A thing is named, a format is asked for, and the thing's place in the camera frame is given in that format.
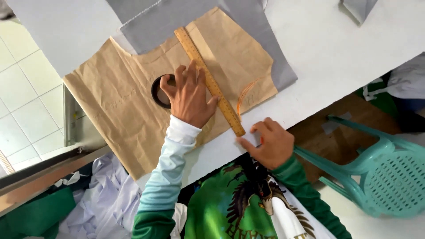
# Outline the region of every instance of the wooden floor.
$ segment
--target wooden floor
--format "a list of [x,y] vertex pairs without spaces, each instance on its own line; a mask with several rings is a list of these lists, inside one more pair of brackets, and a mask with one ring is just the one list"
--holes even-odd
[[[326,135],[322,124],[328,120],[326,116],[340,116],[349,112],[350,121],[389,133],[401,133],[396,121],[388,114],[366,102],[355,94],[350,94],[332,105],[324,108],[304,121],[294,125],[288,131],[295,136],[295,144],[315,154],[327,158],[337,164],[344,165],[356,159],[358,148],[367,148],[377,139],[361,131],[340,125]],[[315,182],[325,173],[298,156],[303,164],[307,178]]]

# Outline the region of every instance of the teal plastic chair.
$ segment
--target teal plastic chair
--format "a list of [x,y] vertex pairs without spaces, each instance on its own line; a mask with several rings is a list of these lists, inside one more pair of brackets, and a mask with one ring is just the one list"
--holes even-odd
[[[296,154],[329,173],[343,187],[323,177],[320,181],[374,217],[412,217],[425,210],[424,147],[333,115],[328,119],[378,137],[379,141],[346,165],[295,146]],[[360,175],[360,184],[352,175]]]

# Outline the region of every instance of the sleeve cuff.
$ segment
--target sleeve cuff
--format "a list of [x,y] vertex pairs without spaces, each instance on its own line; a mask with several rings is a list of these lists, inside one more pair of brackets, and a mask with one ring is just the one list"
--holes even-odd
[[298,161],[295,158],[295,155],[292,154],[292,156],[281,166],[277,167],[276,169],[271,170],[270,172],[277,178],[286,178],[287,176],[291,175],[291,172],[294,171],[294,169],[298,165]]
[[202,130],[175,116],[170,117],[170,126],[167,128],[167,138],[182,145],[192,145]]

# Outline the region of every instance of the white tile floor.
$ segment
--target white tile floor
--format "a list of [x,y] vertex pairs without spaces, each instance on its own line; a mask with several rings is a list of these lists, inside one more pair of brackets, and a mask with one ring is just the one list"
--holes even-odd
[[9,163],[2,168],[11,173],[73,149],[63,146],[62,79],[21,24],[0,22],[0,151]]

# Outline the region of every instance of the chair backrest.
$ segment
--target chair backrest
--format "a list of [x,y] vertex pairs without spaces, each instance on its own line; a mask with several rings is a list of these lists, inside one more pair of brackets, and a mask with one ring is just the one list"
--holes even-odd
[[374,161],[361,181],[370,210],[397,217],[425,210],[425,155],[396,150]]

